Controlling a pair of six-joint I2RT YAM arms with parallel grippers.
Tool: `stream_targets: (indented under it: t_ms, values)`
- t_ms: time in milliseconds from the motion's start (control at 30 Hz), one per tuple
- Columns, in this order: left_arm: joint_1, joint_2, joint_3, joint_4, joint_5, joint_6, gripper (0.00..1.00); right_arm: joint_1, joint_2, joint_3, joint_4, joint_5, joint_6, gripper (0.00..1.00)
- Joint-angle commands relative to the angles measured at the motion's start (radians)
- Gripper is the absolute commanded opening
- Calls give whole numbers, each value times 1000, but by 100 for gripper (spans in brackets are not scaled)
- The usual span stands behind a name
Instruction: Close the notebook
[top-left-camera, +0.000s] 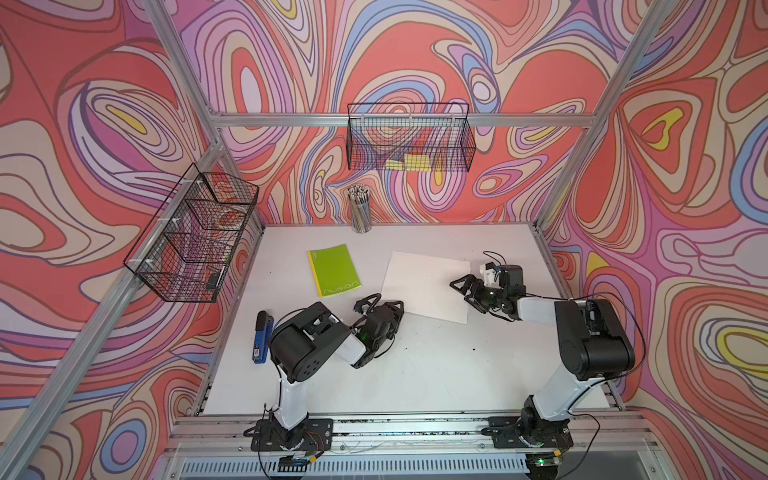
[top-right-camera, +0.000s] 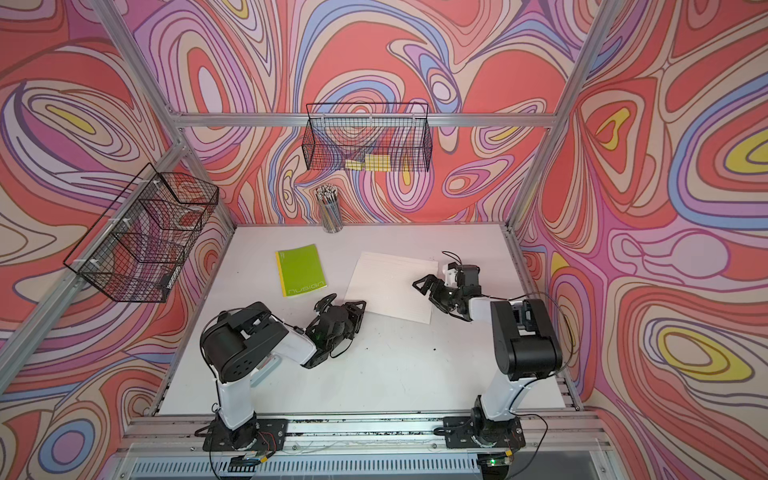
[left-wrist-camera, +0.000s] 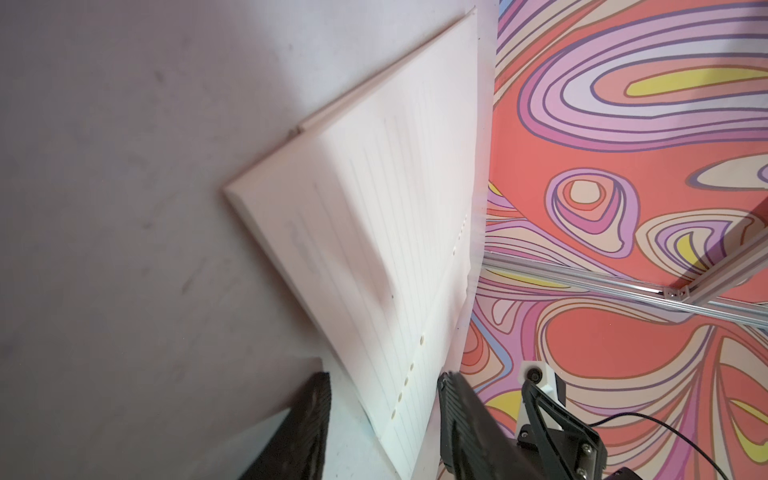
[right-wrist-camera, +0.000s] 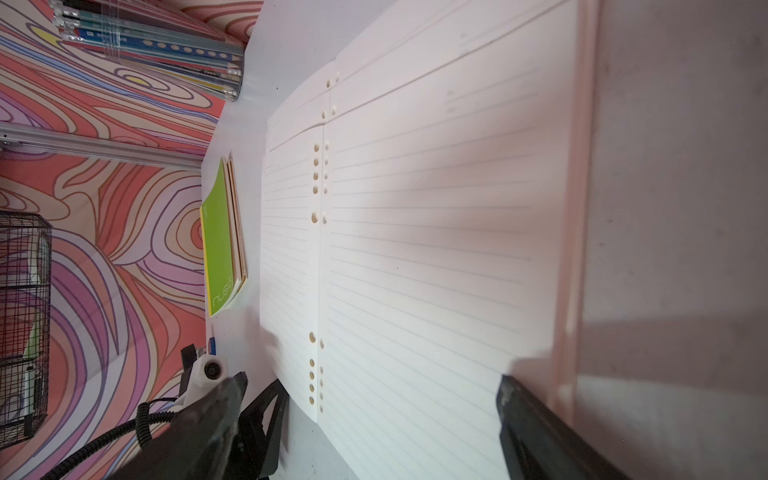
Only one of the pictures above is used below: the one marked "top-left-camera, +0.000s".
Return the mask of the green cover notebook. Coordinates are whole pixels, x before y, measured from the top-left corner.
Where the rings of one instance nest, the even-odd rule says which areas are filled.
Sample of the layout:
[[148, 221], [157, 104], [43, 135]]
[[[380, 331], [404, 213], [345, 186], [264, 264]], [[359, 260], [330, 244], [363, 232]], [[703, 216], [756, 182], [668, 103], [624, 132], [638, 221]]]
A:
[[360, 288], [362, 283], [345, 244], [307, 252], [315, 287], [320, 297]]

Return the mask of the orange cover notebook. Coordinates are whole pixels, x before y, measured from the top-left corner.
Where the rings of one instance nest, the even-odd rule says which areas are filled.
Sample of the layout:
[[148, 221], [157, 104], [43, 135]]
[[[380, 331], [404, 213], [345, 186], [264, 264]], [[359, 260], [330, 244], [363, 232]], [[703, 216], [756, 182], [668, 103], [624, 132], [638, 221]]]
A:
[[456, 324], [466, 324], [469, 305], [450, 283], [470, 273], [465, 260], [393, 252], [381, 294], [399, 300], [409, 314]]

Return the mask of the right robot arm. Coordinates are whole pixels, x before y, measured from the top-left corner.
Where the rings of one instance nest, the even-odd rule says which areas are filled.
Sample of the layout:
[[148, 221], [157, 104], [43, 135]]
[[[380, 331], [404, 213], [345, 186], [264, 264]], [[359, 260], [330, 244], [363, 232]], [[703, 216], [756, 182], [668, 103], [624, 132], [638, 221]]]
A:
[[606, 380], [629, 373], [635, 351], [614, 306], [604, 299], [563, 299], [531, 294], [518, 265], [487, 263], [479, 277], [449, 283], [482, 314], [509, 322], [529, 322], [556, 330], [560, 363], [545, 386], [529, 396], [514, 423], [493, 419], [485, 433], [503, 445], [539, 448], [570, 444], [572, 408]]

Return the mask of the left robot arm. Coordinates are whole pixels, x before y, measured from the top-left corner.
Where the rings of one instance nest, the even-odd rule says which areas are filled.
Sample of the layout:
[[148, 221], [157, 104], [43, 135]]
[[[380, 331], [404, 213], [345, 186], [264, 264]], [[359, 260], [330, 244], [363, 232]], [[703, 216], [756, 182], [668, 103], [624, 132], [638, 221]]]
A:
[[358, 300], [353, 310], [360, 318], [344, 323], [318, 301], [292, 311], [269, 342], [271, 360], [279, 375], [278, 399], [270, 413], [273, 424], [291, 433], [308, 418], [305, 383], [334, 355], [355, 369], [383, 356], [396, 340], [405, 314], [401, 300], [382, 300], [375, 293]]

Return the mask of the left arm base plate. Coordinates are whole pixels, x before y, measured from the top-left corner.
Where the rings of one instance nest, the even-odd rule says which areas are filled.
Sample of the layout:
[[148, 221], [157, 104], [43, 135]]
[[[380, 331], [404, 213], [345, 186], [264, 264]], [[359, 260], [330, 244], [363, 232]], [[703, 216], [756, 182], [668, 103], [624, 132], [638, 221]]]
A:
[[333, 427], [331, 418], [306, 418], [293, 429], [286, 429], [274, 418], [259, 420], [248, 430], [250, 448], [257, 453], [322, 453], [332, 447]]

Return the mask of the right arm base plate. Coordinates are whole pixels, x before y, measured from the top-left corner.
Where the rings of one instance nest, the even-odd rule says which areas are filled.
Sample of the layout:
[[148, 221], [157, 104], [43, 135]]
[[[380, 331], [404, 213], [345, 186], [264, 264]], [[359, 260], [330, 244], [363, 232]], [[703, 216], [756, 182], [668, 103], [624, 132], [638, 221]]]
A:
[[567, 451], [574, 442], [569, 421], [524, 419], [522, 417], [490, 417], [480, 430], [491, 439], [496, 449], [549, 449]]

